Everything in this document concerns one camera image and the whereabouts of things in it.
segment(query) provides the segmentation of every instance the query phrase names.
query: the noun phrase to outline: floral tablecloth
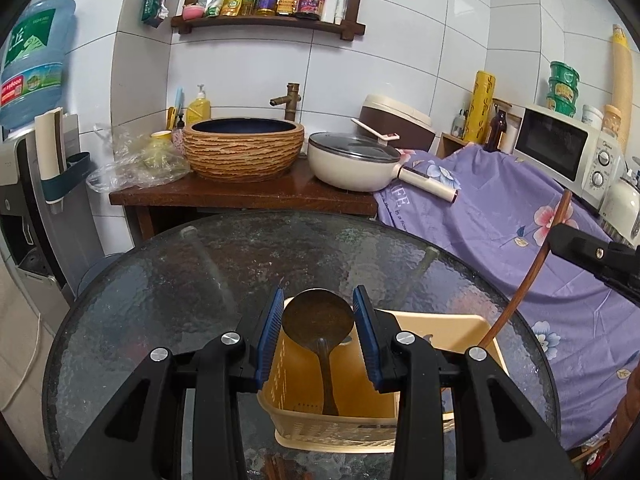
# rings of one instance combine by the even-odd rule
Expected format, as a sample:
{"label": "floral tablecloth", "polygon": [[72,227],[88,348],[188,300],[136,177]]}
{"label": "floral tablecloth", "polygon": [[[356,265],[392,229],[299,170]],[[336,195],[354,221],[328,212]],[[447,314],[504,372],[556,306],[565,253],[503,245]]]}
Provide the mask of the floral tablecloth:
{"label": "floral tablecloth", "polygon": [[[376,193],[380,220],[450,251],[511,297],[548,233],[561,186],[511,155],[477,145],[446,160],[426,152],[405,158],[406,166],[459,189],[458,198],[450,205],[396,180]],[[563,221],[607,239],[576,202]],[[519,311],[556,378],[562,444],[581,444],[610,423],[638,364],[640,309],[550,255]]]}

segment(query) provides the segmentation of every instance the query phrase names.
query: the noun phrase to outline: microwave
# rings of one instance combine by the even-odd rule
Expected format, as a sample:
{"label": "microwave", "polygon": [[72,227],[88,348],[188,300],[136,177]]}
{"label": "microwave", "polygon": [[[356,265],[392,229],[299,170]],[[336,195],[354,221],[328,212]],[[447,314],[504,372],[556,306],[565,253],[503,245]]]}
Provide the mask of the microwave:
{"label": "microwave", "polygon": [[540,106],[527,106],[513,155],[534,165],[598,211],[609,186],[625,170],[611,132]]}

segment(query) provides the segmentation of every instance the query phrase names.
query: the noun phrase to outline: plastic basket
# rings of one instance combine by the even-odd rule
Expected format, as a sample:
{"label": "plastic basket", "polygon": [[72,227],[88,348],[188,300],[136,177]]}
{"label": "plastic basket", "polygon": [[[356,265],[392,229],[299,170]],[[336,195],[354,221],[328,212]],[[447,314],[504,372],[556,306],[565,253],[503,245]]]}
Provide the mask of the plastic basket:
{"label": "plastic basket", "polygon": [[[481,316],[392,312],[402,330],[431,335],[436,348],[464,352],[489,330]],[[398,422],[399,394],[379,394],[367,377],[354,328],[351,340],[330,355],[335,403],[340,416],[322,415],[318,358],[280,331],[269,380],[258,402],[269,413],[276,441],[284,447],[341,453],[391,453]],[[487,352],[506,370],[494,340]],[[443,413],[446,430],[453,413]]]}

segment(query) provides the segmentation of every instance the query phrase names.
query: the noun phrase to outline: round glass tabletop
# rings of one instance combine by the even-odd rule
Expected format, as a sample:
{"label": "round glass tabletop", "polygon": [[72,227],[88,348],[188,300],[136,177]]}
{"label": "round glass tabletop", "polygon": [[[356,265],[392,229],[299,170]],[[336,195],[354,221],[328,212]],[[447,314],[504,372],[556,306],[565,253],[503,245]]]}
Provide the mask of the round glass tabletop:
{"label": "round glass tabletop", "polygon": [[[435,248],[436,259],[430,261]],[[478,314],[494,322],[506,298],[477,272],[420,238],[349,216],[251,212],[212,216],[154,237],[122,256],[85,291],[58,331],[47,362],[47,441],[59,466],[125,378],[155,347],[201,348],[258,312],[270,288],[286,296],[327,288],[351,303],[365,285],[387,310]],[[558,433],[553,377],[533,332],[516,313],[498,334],[511,379]],[[191,477],[193,396],[185,409],[183,478]],[[249,478],[263,478],[266,454],[281,454],[315,480],[386,479],[390,454],[327,454],[286,449],[255,396],[239,396]],[[454,432],[445,436],[455,470]]]}

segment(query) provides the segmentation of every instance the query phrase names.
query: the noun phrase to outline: yellow roll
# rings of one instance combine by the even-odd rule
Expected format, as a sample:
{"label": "yellow roll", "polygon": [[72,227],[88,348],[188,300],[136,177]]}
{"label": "yellow roll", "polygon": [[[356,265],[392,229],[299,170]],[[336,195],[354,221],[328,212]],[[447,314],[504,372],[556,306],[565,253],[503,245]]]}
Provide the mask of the yellow roll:
{"label": "yellow roll", "polygon": [[619,25],[613,26],[613,98],[611,104],[620,110],[622,121],[618,142],[622,153],[626,151],[626,140],[631,126],[631,107],[634,97],[634,66],[626,42],[625,33]]}
{"label": "yellow roll", "polygon": [[469,107],[469,117],[466,119],[465,134],[463,139],[467,142],[482,143],[484,130],[489,120],[489,110],[494,98],[495,75],[478,71],[474,94]]}

